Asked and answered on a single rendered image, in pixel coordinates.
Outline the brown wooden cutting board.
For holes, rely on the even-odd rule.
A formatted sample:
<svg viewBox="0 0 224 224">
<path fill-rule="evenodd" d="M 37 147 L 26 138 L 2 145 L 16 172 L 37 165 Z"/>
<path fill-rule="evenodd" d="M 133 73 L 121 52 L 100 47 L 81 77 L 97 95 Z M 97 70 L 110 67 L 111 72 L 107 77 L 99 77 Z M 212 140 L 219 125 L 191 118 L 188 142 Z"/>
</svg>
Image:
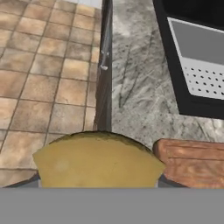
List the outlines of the brown wooden cutting board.
<svg viewBox="0 0 224 224">
<path fill-rule="evenodd" d="M 224 143 L 162 138 L 152 150 L 165 164 L 167 180 L 189 188 L 224 189 Z"/>
</svg>

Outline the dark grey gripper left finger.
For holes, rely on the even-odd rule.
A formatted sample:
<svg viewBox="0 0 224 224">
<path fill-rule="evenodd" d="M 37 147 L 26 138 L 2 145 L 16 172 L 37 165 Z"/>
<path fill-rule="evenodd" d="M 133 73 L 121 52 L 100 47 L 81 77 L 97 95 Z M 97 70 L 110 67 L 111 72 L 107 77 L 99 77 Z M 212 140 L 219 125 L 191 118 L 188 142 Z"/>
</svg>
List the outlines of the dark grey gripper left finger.
<svg viewBox="0 0 224 224">
<path fill-rule="evenodd" d="M 15 184 L 12 185 L 7 185 L 7 188 L 15 188 L 15 187 L 39 187 L 39 175 L 35 174 L 34 176 L 32 176 L 31 178 L 27 179 L 27 180 L 23 180 L 20 182 L 17 182 Z"/>
</svg>

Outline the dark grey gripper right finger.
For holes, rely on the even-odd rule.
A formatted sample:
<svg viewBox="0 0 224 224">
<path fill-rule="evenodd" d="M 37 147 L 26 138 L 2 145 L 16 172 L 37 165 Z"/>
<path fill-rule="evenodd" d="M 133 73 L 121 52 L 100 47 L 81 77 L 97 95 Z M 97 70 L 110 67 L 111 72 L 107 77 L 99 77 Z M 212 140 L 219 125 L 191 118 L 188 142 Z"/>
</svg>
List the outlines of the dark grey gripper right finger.
<svg viewBox="0 0 224 224">
<path fill-rule="evenodd" d="M 162 175 L 157 182 L 158 187 L 183 187 L 180 183 L 168 179 L 165 175 Z"/>
</svg>

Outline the black appliance with grey panel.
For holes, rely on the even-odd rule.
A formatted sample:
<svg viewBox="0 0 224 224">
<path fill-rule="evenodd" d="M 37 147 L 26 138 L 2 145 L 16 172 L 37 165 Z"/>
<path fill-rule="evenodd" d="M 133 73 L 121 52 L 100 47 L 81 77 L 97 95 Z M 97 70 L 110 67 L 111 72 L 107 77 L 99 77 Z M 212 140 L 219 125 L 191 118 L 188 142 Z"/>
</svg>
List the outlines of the black appliance with grey panel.
<svg viewBox="0 0 224 224">
<path fill-rule="evenodd" d="M 224 0 L 152 0 L 178 112 L 224 120 Z"/>
</svg>

